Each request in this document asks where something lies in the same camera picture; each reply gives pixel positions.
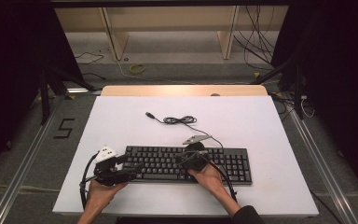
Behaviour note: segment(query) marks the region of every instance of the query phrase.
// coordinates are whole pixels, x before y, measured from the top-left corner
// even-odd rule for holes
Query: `floor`
[[[245,32],[243,35],[249,36],[250,33]],[[274,43],[277,35],[278,33],[274,32],[266,34],[271,43]],[[101,83],[105,81],[95,75],[104,75],[110,80],[107,71],[113,69],[112,66],[115,67],[115,71],[119,71],[118,64],[113,60],[112,53],[108,48],[105,34],[67,34],[67,37],[81,70],[83,72],[94,71],[94,74],[85,75],[85,79],[89,82]],[[241,34],[236,34],[236,37],[242,38]],[[233,42],[229,60],[223,60],[215,32],[133,33],[125,48],[123,58],[119,62],[122,66],[119,67],[122,75],[137,76],[131,74],[129,70],[129,66],[135,63],[143,64],[148,76],[151,76],[152,73],[159,73],[165,79],[172,80],[177,80],[181,73],[186,78],[191,79],[200,72],[211,74],[216,69],[222,68],[224,69],[219,70],[219,72],[234,74],[238,71],[239,76],[243,74],[241,69],[244,63],[269,68],[252,54],[244,54],[243,48],[236,41]],[[158,70],[163,66],[168,68],[164,70],[165,73]],[[268,70],[248,70],[243,82],[252,81],[257,73],[265,74],[266,71]],[[194,78],[191,80],[201,82],[201,80]],[[268,91],[279,91],[276,87],[278,80],[279,76],[276,76],[265,83]],[[71,156],[76,151],[77,143],[87,122],[87,111],[90,112],[96,97],[92,94],[73,93],[73,95],[76,96],[75,100],[62,99],[59,102],[57,98],[53,99],[52,97],[51,99],[53,109],[54,106],[57,107],[57,110],[55,110],[56,119],[52,121],[52,127],[59,127],[64,118],[76,118],[76,122],[72,123],[74,129],[72,138],[66,141],[52,141],[51,139],[59,135],[60,132],[54,128],[48,130],[48,136],[45,141],[40,143],[40,149],[34,155],[25,176],[23,176],[19,193],[14,195],[12,203],[8,205],[8,214],[4,218],[5,223],[35,223],[36,221],[40,223],[73,223],[77,221],[77,216],[63,217],[51,212],[60,191],[62,179],[65,178],[72,160]],[[3,152],[0,157],[0,203],[19,167],[23,166],[21,163],[23,158],[31,157],[29,149],[35,145],[33,139],[38,136],[41,129],[39,125],[40,106],[40,101],[35,99],[34,107],[30,109],[29,114],[13,137],[11,150]],[[290,107],[285,108],[278,102],[276,107],[278,112],[283,112],[286,109],[286,112],[281,114],[282,124],[310,189],[333,210],[333,213],[342,220],[342,223],[358,223],[358,180],[345,159],[339,156],[339,150],[332,141],[330,133],[324,127],[323,121],[317,117],[317,114],[312,118],[306,116],[304,120],[298,121]],[[301,134],[301,130],[308,130],[310,134]],[[303,139],[313,141],[306,143]],[[331,175],[325,174],[321,167],[326,168]],[[328,184],[329,181],[335,182],[333,187]],[[344,207],[347,207],[342,208],[340,206],[342,202],[337,199],[345,199],[349,207],[344,204]],[[320,208],[321,213],[317,217],[265,217],[265,220],[267,223],[337,223],[331,213],[316,198],[315,203]],[[110,216],[100,216],[95,223],[114,223],[114,220]]]

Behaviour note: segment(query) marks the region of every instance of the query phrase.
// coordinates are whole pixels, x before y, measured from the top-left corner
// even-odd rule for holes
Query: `keyboard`
[[[181,165],[175,164],[176,154],[182,153],[184,147],[142,147],[127,146],[129,155],[123,168],[131,168],[142,162],[144,168],[132,182],[150,183],[197,183]],[[206,147],[208,158],[217,166],[226,169],[232,185],[251,185],[252,176],[246,148]]]

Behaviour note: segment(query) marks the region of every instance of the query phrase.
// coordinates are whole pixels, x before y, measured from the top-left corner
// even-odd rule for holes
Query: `white table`
[[[318,210],[298,167],[275,106],[269,96],[100,96],[92,108],[53,212],[83,212],[78,184],[90,157],[104,145],[119,155],[128,145],[181,147],[197,133],[158,119],[191,115],[194,128],[224,147],[246,147],[253,185],[235,187],[240,205],[250,204],[261,216],[314,217]],[[212,139],[206,147],[219,147]],[[89,168],[92,175],[93,165]],[[141,217],[223,217],[219,202],[198,184],[130,183],[104,213]]]

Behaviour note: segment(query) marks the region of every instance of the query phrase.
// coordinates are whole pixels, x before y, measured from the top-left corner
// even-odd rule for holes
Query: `gray carpet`
[[[122,64],[125,74],[130,74],[129,65]],[[137,85],[137,84],[174,84],[163,80],[141,80],[124,77],[116,64],[80,65],[83,73],[94,73],[104,76],[101,79],[94,75],[85,75],[89,84],[97,87],[105,85]],[[244,64],[146,64],[145,72],[141,75],[131,75],[142,78],[166,78],[176,81],[189,81],[197,84],[251,82],[255,80],[255,70]],[[276,91],[276,82],[266,85],[269,91]],[[74,223],[78,217],[64,217],[51,212],[58,197],[58,191],[65,179],[66,172],[76,152],[78,142],[87,123],[95,95],[76,95],[68,98],[59,107],[48,135],[35,158],[34,164],[25,179],[19,195],[11,207],[5,223]],[[282,105],[276,104],[277,111],[282,111]],[[73,128],[69,138],[56,139],[54,136],[65,135],[59,131],[63,119],[74,119],[65,122],[65,127]],[[21,164],[28,147],[31,145],[41,120],[41,103],[35,100],[34,107],[12,139],[12,149],[0,156],[0,197],[4,186],[8,185]],[[331,140],[323,122],[316,116],[306,118],[307,126],[317,145],[328,161],[339,185],[348,195],[351,205],[358,215],[358,180],[349,165],[336,153],[336,145]],[[314,191],[339,216],[337,209],[329,196],[305,144],[290,116],[282,121],[290,144],[295,152],[298,164],[309,188]],[[315,200],[320,207],[320,215],[313,218],[264,217],[267,223],[336,223],[331,214]],[[100,216],[95,223],[114,223],[115,218]]]

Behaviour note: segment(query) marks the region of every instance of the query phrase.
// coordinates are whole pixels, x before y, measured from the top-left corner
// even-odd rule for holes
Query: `hand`
[[[128,182],[107,187],[91,180],[89,183],[89,199],[86,203],[84,213],[78,220],[78,224],[92,223],[93,220],[100,215],[103,209],[110,204],[119,190],[128,185]]]
[[[200,185],[210,191],[213,195],[221,192],[222,190],[226,191],[223,187],[220,173],[209,163],[201,171],[188,169],[187,172],[190,175],[193,175]]]

